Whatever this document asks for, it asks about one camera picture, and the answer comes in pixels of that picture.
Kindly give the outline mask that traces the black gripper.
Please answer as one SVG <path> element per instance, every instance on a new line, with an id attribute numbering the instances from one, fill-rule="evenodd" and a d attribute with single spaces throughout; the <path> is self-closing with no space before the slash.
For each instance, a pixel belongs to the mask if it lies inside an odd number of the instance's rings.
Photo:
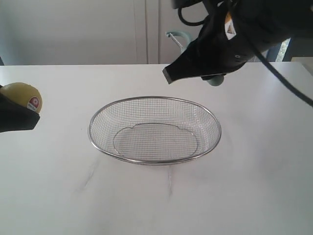
<path id="1" fill-rule="evenodd" d="M 208 17 L 196 41 L 163 75 L 175 81 L 225 75 L 238 70 L 253 55 L 257 43 L 257 2 L 255 0 L 205 0 Z"/>

